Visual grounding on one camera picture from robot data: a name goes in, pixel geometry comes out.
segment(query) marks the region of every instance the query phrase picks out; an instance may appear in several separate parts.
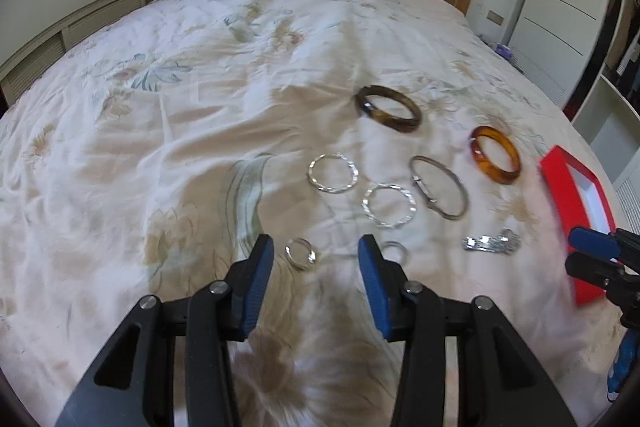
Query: brown tortoiseshell bangle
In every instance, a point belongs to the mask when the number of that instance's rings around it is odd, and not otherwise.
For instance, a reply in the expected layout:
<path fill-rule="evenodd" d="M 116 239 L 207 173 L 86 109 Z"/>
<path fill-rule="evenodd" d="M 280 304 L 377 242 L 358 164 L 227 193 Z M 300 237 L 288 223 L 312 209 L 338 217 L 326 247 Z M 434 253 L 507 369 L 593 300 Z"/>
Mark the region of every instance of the brown tortoiseshell bangle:
<path fill-rule="evenodd" d="M 513 171 L 503 171 L 491 163 L 489 158 L 487 158 L 482 151 L 482 147 L 480 147 L 479 137 L 481 136 L 498 142 L 502 148 L 507 151 L 509 158 L 511 158 Z M 489 176 L 494 182 L 501 185 L 511 185 L 518 179 L 520 170 L 522 169 L 518 150 L 515 148 L 513 143 L 511 143 L 511 141 L 497 129 L 487 125 L 477 127 L 469 137 L 469 147 L 471 147 L 471 156 L 473 156 L 473 159 L 478 164 L 479 169 Z"/>
<path fill-rule="evenodd" d="M 378 109 L 375 105 L 369 102 L 369 100 L 367 100 L 368 96 L 382 96 L 384 98 L 396 100 L 396 102 L 400 102 L 404 107 L 411 111 L 413 116 L 412 118 L 399 118 L 398 116 L 393 116 L 388 112 Z M 363 110 L 369 118 L 381 123 L 382 125 L 386 125 L 387 127 L 391 127 L 391 129 L 395 129 L 400 132 L 412 132 L 420 127 L 420 122 L 422 122 L 422 113 L 420 112 L 420 108 L 401 92 L 384 86 L 366 86 L 357 92 L 355 98 L 356 105 Z"/>

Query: ring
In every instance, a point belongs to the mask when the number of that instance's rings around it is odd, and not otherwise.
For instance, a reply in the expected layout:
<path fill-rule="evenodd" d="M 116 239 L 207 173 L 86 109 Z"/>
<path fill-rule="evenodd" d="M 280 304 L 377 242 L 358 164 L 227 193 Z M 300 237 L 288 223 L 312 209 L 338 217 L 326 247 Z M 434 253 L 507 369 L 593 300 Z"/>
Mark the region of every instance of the ring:
<path fill-rule="evenodd" d="M 415 171 L 414 162 L 418 162 L 418 161 L 427 162 L 433 165 L 434 167 L 437 167 L 438 169 L 443 171 L 447 176 L 449 176 L 449 178 L 451 178 L 454 181 L 454 183 L 458 186 L 458 188 L 460 189 L 460 194 L 462 194 L 462 211 L 459 214 L 447 214 L 444 210 L 442 210 L 439 206 L 437 206 L 438 200 L 436 198 L 431 197 L 431 195 L 429 194 L 429 190 L 427 189 L 427 186 L 424 184 L 424 182 L 422 181 L 422 178 L 420 178 L 420 176 L 418 176 L 418 173 Z M 411 160 L 409 160 L 409 170 L 411 171 L 412 179 L 414 180 L 414 185 L 418 187 L 418 190 L 420 190 L 420 193 L 424 197 L 424 200 L 427 204 L 427 208 L 434 210 L 435 212 L 439 213 L 442 217 L 444 217 L 445 219 L 449 219 L 450 221 L 456 221 L 466 214 L 466 211 L 468 211 L 469 209 L 469 193 L 466 191 L 465 185 L 462 184 L 462 181 L 460 181 L 460 178 L 458 178 L 452 170 L 444 166 L 442 163 L 432 158 L 429 158 L 427 156 L 414 156 L 413 158 L 411 158 Z"/>
<path fill-rule="evenodd" d="M 298 263 L 298 261 L 293 259 L 293 256 L 291 254 L 291 247 L 293 247 L 295 243 L 302 245 L 308 250 L 308 254 L 306 256 L 306 260 L 308 261 L 308 264 Z M 311 266 L 313 266 L 316 263 L 317 256 L 316 256 L 316 252 L 314 251 L 314 247 L 312 247 L 311 243 L 308 242 L 306 239 L 302 239 L 302 237 L 295 237 L 294 239 L 289 239 L 287 241 L 287 246 L 284 247 L 284 251 L 287 254 L 287 261 L 289 261 L 289 264 L 294 268 L 297 268 L 298 270 L 302 270 L 302 271 L 308 270 L 309 268 L 311 268 Z"/>
<path fill-rule="evenodd" d="M 479 137 L 481 136 L 490 138 L 502 146 L 509 155 L 509 158 L 511 158 L 511 165 L 513 166 L 512 171 L 503 171 L 498 166 L 491 163 L 491 160 L 486 157 L 484 151 L 482 151 L 482 147 L 480 146 Z M 518 150 L 515 148 L 513 143 L 511 143 L 511 141 L 497 129 L 487 125 L 477 127 L 469 137 L 469 147 L 471 148 L 471 156 L 473 156 L 476 164 L 478 164 L 478 168 L 494 182 L 502 185 L 511 185 L 518 179 L 520 170 L 522 169 L 520 154 L 518 154 Z"/>
<path fill-rule="evenodd" d="M 344 187 L 333 188 L 333 187 L 327 187 L 325 185 L 322 185 L 318 180 L 316 180 L 316 178 L 314 178 L 314 172 L 313 172 L 314 167 L 320 160 L 324 158 L 334 158 L 336 160 L 343 160 L 347 162 L 347 165 L 351 169 L 351 183 L 348 185 L 345 185 Z M 309 180 L 309 183 L 311 183 L 315 188 L 317 188 L 321 192 L 327 192 L 328 194 L 340 194 L 341 192 L 346 192 L 350 188 L 353 188 L 353 185 L 356 184 L 356 182 L 358 181 L 358 169 L 355 166 L 355 163 L 353 163 L 350 159 L 348 159 L 347 156 L 345 156 L 344 154 L 340 154 L 339 152 L 335 154 L 321 154 L 318 156 L 318 158 L 316 158 L 311 163 L 309 163 L 309 167 L 306 170 L 306 177 Z"/>
<path fill-rule="evenodd" d="M 385 241 L 380 245 L 380 251 L 384 251 L 387 248 L 398 248 L 400 250 L 400 261 L 398 264 L 404 264 L 406 262 L 406 258 L 409 257 L 409 250 L 402 243 L 398 243 L 398 241 Z"/>
<path fill-rule="evenodd" d="M 390 98 L 391 100 L 396 100 L 396 102 L 400 102 L 404 107 L 406 107 L 411 114 L 413 115 L 411 118 L 399 118 L 398 116 L 393 116 L 382 109 L 377 108 L 373 105 L 369 100 L 367 100 L 368 96 L 382 96 L 384 98 Z M 390 89 L 389 87 L 384 86 L 366 86 L 363 87 L 356 93 L 355 96 L 356 106 L 363 110 L 366 115 L 375 120 L 382 125 L 386 125 L 387 127 L 391 127 L 391 129 L 395 129 L 399 132 L 411 132 L 415 131 L 420 127 L 420 122 L 422 122 L 422 113 L 420 112 L 420 108 L 413 102 L 409 97 L 405 96 L 401 92 Z"/>
<path fill-rule="evenodd" d="M 405 198 L 407 198 L 409 200 L 409 205 L 410 205 L 409 213 L 392 224 L 386 223 L 385 221 L 382 221 L 382 219 L 378 219 L 373 214 L 373 212 L 371 212 L 371 210 L 369 209 L 369 198 L 376 190 L 380 190 L 380 188 L 391 188 L 391 190 L 397 190 Z M 411 192 L 409 192 L 406 188 L 402 188 L 400 185 L 392 185 L 389 183 L 377 183 L 373 185 L 369 190 L 367 190 L 362 200 L 362 209 L 364 210 L 364 213 L 367 214 L 367 217 L 369 217 L 369 219 L 375 222 L 375 224 L 378 225 L 381 229 L 399 229 L 400 227 L 403 227 L 409 221 L 414 219 L 415 213 L 417 211 L 417 207 L 415 206 L 415 200 Z"/>

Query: red jewelry box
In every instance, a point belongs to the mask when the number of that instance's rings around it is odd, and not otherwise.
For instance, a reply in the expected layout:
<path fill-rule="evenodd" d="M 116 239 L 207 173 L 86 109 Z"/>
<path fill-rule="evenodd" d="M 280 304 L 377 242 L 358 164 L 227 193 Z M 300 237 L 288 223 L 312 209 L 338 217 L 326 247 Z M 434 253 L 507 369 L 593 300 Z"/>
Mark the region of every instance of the red jewelry box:
<path fill-rule="evenodd" d="M 587 227 L 602 233 L 615 231 L 609 203 L 593 172 L 559 145 L 542 158 L 540 168 L 556 202 L 565 238 L 573 227 Z M 567 254 L 573 251 L 567 243 Z M 576 305 L 583 306 L 603 295 L 604 290 L 597 286 L 574 279 Z"/>

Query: silver hoop bracelet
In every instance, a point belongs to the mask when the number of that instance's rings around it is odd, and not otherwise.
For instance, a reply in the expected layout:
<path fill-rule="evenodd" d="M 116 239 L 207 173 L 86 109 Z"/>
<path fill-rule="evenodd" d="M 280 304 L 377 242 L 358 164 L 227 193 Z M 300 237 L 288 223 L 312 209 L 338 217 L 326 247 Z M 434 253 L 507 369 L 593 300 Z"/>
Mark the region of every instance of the silver hoop bracelet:
<path fill-rule="evenodd" d="M 381 252 L 385 251 L 387 248 L 397 248 L 400 251 L 400 261 L 398 261 L 398 264 L 406 263 L 406 260 L 409 257 L 409 250 L 407 250 L 405 245 L 398 243 L 398 241 L 385 241 L 380 245 Z"/>
<path fill-rule="evenodd" d="M 386 223 L 385 221 L 382 221 L 382 219 L 378 219 L 369 209 L 369 198 L 376 190 L 380 190 L 381 188 L 391 188 L 391 190 L 397 190 L 409 200 L 409 213 L 395 223 Z M 406 188 L 402 188 L 400 185 L 393 185 L 389 183 L 377 183 L 373 185 L 369 190 L 367 190 L 366 194 L 364 195 L 364 199 L 362 200 L 362 209 L 364 210 L 364 213 L 367 214 L 367 217 L 375 222 L 375 224 L 378 225 L 381 229 L 399 229 L 400 227 L 404 227 L 404 225 L 414 219 L 415 213 L 417 211 L 415 200 L 411 192 Z"/>
<path fill-rule="evenodd" d="M 347 165 L 349 166 L 349 169 L 351 170 L 351 183 L 348 185 L 345 185 L 344 187 L 333 188 L 333 187 L 327 187 L 326 185 L 322 185 L 318 180 L 316 180 L 316 178 L 314 178 L 314 173 L 313 173 L 314 167 L 320 160 L 324 158 L 333 158 L 336 160 L 343 160 L 344 162 L 346 162 Z M 353 188 L 353 186 L 357 183 L 358 169 L 356 168 L 355 163 L 353 163 L 350 159 L 348 159 L 347 156 L 345 156 L 344 154 L 340 154 L 339 152 L 335 154 L 321 154 L 318 156 L 318 158 L 316 158 L 311 163 L 309 163 L 309 167 L 306 171 L 306 177 L 309 180 L 309 183 L 311 183 L 315 188 L 317 188 L 321 192 L 327 192 L 328 194 L 340 194 L 341 192 L 346 192 L 350 188 Z"/>
<path fill-rule="evenodd" d="M 306 255 L 307 264 L 299 263 L 298 261 L 293 259 L 293 255 L 291 254 L 291 247 L 293 247 L 295 243 L 298 243 L 299 245 L 302 245 L 307 249 L 308 251 Z M 295 237 L 294 239 L 289 239 L 287 241 L 287 246 L 284 247 L 284 251 L 287 254 L 287 261 L 289 261 L 289 264 L 294 268 L 302 271 L 308 270 L 309 268 L 311 268 L 316 263 L 316 259 L 318 258 L 318 256 L 316 255 L 316 252 L 314 251 L 314 247 L 311 246 L 311 243 L 308 242 L 306 239 L 302 239 L 302 237 Z"/>
<path fill-rule="evenodd" d="M 433 198 L 430 195 L 429 190 L 427 189 L 427 186 L 424 184 L 424 182 L 422 181 L 422 178 L 420 178 L 420 176 L 418 176 L 417 172 L 415 171 L 414 162 L 418 162 L 418 161 L 429 163 L 434 167 L 437 167 L 442 172 L 444 172 L 449 178 L 453 180 L 453 182 L 459 188 L 460 194 L 462 195 L 462 211 L 459 214 L 447 214 L 444 210 L 442 210 L 437 205 L 438 200 L 436 198 Z M 418 188 L 418 190 L 420 190 L 420 193 L 424 197 L 424 201 L 427 205 L 427 208 L 434 210 L 435 212 L 440 214 L 442 217 L 444 217 L 445 219 L 449 219 L 450 221 L 456 221 L 462 218 L 466 214 L 466 211 L 468 211 L 469 209 L 469 193 L 466 191 L 465 185 L 462 184 L 462 181 L 460 181 L 460 178 L 458 178 L 451 169 L 447 168 L 442 163 L 432 158 L 429 158 L 427 156 L 414 156 L 413 158 L 411 158 L 411 160 L 409 161 L 409 169 L 412 174 L 414 185 Z"/>

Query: bed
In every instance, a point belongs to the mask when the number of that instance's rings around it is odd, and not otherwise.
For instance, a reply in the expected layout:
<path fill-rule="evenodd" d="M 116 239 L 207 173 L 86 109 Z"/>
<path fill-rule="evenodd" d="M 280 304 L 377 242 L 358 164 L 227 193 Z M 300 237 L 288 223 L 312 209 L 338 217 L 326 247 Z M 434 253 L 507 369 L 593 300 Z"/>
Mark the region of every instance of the bed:
<path fill-rule="evenodd" d="M 573 304 L 540 158 L 561 145 L 601 179 L 619 226 L 625 217 L 561 111 L 472 34 L 469 1 L 157 0 L 50 68 L 0 120 L 0 366 L 36 420 L 54 424 L 140 296 L 190 295 L 262 232 L 278 254 L 260 321 L 231 346 L 244 425 L 389 424 L 402 346 L 372 323 L 354 256 L 364 233 L 401 242 L 405 272 L 441 296 L 491 296 L 578 423 L 596 418 L 622 330 L 606 301 Z M 399 134 L 359 115 L 353 95 L 369 84 L 411 97 L 420 128 Z M 467 139 L 480 124 L 518 148 L 515 184 L 473 163 Z M 360 169 L 344 194 L 306 180 L 308 163 L 332 152 Z M 410 186 L 416 154 L 462 179 L 469 213 L 444 221 L 419 201 L 404 228 L 377 229 L 364 192 Z M 460 247 L 501 227 L 522 237 L 511 257 Z M 292 237 L 316 248 L 313 269 L 286 261 Z M 447 379 L 454 387 L 454 370 Z"/>

